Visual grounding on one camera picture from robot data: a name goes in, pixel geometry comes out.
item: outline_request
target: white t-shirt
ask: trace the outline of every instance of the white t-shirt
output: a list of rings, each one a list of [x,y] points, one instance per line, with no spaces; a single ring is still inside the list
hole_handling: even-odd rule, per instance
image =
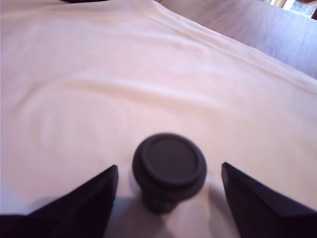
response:
[[[317,209],[316,80],[151,0],[2,2],[2,213],[117,164],[106,238],[238,238],[225,161]],[[192,140],[208,165],[202,191],[162,217],[131,171],[159,132]]]

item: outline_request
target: black round cap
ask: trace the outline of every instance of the black round cap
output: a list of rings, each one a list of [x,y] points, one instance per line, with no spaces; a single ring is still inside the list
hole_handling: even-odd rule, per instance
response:
[[[200,149],[190,140],[170,133],[144,140],[134,154],[132,169],[147,197],[169,203],[198,193],[207,174]]]

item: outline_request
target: black plastic piece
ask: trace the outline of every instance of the black plastic piece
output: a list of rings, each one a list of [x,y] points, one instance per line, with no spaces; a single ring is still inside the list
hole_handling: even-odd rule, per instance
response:
[[[228,163],[222,180],[242,238],[316,238],[317,212],[268,188]]]
[[[61,0],[67,3],[83,3],[83,2],[97,2],[97,1],[108,1],[108,0]]]
[[[0,216],[0,237],[102,238],[117,184],[118,168],[114,165],[27,216]]]
[[[168,213],[180,201],[196,195],[207,174],[200,149],[169,133],[144,140],[135,152],[132,168],[145,205],[157,214]]]

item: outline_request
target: wooden table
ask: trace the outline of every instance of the wooden table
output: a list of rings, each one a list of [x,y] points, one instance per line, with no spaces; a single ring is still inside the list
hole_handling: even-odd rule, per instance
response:
[[[156,0],[317,79],[317,21],[259,0]]]

